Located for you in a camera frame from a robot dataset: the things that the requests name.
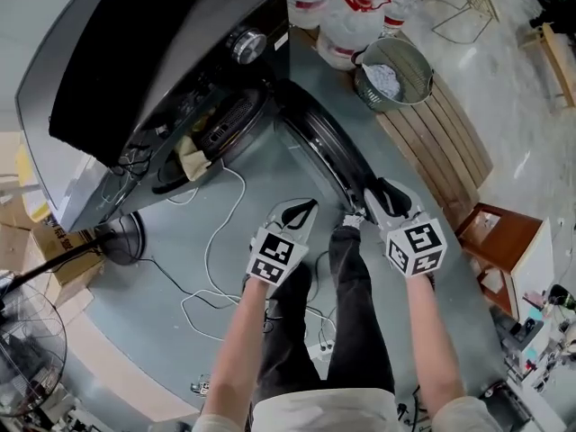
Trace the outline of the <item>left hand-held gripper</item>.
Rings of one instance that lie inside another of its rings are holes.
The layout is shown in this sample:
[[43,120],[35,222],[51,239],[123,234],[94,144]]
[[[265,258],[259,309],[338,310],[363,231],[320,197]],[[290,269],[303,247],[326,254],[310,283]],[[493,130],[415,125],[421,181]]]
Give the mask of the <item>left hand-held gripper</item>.
[[309,252],[306,246],[316,220],[319,204],[315,199],[298,206],[295,218],[295,240],[282,232],[283,213],[293,206],[293,200],[275,205],[267,215],[267,228],[259,227],[251,241],[246,273],[270,285],[281,285]]

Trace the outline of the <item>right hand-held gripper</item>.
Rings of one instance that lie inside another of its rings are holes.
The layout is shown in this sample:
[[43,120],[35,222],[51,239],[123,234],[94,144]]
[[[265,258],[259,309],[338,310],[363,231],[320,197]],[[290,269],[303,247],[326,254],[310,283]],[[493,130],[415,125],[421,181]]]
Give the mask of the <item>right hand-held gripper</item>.
[[364,189],[372,222],[380,229],[383,255],[405,278],[436,271],[447,242],[437,218],[431,218],[419,195],[406,185],[381,178],[381,189]]

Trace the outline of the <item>dark round washing machine door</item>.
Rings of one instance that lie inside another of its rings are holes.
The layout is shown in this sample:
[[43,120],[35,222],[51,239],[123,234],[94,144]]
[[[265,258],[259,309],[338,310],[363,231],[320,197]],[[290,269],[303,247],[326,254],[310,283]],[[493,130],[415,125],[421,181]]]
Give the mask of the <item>dark round washing machine door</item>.
[[275,133],[327,203],[347,212],[367,212],[365,188],[375,175],[338,121],[289,79],[275,84],[274,100]]

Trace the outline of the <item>person's right forearm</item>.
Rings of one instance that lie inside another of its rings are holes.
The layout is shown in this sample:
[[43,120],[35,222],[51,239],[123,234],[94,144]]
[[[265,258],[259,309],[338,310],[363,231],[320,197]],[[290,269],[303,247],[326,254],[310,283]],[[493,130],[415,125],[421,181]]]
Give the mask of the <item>person's right forearm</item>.
[[446,404],[465,395],[464,385],[431,282],[425,275],[415,275],[406,285],[418,383],[428,415],[434,417]]

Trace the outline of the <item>person's left forearm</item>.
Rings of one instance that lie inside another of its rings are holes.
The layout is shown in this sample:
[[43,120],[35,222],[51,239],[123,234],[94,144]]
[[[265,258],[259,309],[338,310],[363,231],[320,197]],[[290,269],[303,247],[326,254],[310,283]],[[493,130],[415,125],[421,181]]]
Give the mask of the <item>person's left forearm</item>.
[[245,426],[262,358],[268,284],[248,278],[228,332],[220,347],[203,407],[204,414]]

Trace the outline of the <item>dark grey washing machine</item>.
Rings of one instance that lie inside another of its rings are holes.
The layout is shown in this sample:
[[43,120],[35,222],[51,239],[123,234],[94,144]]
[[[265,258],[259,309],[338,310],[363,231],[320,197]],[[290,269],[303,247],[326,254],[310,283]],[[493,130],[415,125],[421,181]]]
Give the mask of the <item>dark grey washing machine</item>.
[[50,136],[60,82],[101,0],[69,0],[15,94],[34,174],[61,228],[78,231],[192,186],[177,160],[184,135],[217,164],[232,159],[289,73],[286,0],[194,0],[161,58],[119,163],[108,167]]

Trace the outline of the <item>slatted wooden platform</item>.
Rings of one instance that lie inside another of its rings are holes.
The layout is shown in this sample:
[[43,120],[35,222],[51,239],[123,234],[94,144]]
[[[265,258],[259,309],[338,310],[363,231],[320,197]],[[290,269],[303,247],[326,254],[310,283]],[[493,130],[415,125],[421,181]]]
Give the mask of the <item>slatted wooden platform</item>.
[[408,95],[424,92],[427,98],[380,112],[377,120],[456,228],[479,201],[491,159],[452,90],[413,43],[401,35],[387,39],[386,47],[384,57],[398,61],[407,75]]

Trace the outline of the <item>person's black trousers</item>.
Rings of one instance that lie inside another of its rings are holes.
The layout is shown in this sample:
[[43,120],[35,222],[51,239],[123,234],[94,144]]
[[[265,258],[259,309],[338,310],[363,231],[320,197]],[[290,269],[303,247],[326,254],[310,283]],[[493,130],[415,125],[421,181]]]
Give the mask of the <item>person's black trousers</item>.
[[350,226],[335,228],[329,241],[329,267],[337,294],[337,334],[327,379],[320,379],[304,343],[311,272],[301,264],[270,298],[267,318],[271,322],[265,329],[254,403],[288,393],[327,389],[395,393],[360,244],[360,230]]

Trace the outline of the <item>brown wooden stool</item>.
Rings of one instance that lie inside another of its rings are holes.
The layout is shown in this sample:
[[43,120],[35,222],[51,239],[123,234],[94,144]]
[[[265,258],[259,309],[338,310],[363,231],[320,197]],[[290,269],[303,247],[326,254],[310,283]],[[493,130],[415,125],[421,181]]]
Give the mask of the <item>brown wooden stool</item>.
[[484,296],[514,319],[519,318],[519,304],[513,271],[543,225],[542,220],[479,202],[455,231]]

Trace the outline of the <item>beige laundry cloth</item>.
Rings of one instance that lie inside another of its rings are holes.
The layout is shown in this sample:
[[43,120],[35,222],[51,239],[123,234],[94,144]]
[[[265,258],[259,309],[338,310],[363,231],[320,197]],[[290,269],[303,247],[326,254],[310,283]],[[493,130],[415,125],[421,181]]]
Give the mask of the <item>beige laundry cloth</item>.
[[199,150],[190,136],[184,135],[176,144],[175,152],[189,181],[196,181],[206,173],[211,161]]

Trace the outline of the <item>white flat board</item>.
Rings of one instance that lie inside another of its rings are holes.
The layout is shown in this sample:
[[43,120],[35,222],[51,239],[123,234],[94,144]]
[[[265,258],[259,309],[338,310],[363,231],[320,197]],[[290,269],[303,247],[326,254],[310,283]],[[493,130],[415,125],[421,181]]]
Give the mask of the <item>white flat board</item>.
[[510,274],[508,293],[513,318],[524,323],[531,310],[543,306],[544,296],[554,281],[554,252],[551,223],[545,219]]

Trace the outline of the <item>black standing fan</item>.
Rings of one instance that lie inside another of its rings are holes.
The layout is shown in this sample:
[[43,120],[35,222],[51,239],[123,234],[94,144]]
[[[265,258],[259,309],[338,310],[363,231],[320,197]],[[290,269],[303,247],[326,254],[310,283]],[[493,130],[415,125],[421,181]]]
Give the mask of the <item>black standing fan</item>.
[[68,357],[68,337],[57,307],[29,282],[75,253],[99,247],[118,265],[142,259],[146,236],[138,213],[95,229],[95,239],[26,274],[0,279],[0,417],[37,409],[54,392]]

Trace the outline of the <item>person's beige shirt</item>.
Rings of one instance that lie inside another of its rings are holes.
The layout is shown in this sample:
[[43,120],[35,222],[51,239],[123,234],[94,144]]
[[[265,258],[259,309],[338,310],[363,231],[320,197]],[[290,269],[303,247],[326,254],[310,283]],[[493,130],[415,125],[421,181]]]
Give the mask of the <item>person's beige shirt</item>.
[[[251,432],[401,432],[395,397],[379,389],[298,391],[260,401]],[[484,402],[465,396],[432,418],[432,432],[502,432]]]

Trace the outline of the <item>black cloth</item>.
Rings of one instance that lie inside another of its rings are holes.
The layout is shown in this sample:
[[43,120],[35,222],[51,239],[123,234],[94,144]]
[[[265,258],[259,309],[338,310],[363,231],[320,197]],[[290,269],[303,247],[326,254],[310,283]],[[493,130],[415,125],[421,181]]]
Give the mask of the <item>black cloth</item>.
[[101,0],[67,64],[49,134],[119,163],[158,64],[194,0]]

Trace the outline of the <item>small cardboard box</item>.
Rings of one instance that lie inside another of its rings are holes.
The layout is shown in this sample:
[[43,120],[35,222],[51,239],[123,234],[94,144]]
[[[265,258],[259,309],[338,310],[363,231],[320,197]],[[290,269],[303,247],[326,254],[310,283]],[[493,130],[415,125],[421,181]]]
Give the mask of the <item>small cardboard box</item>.
[[26,274],[61,254],[52,226],[27,230],[0,223],[0,274]]

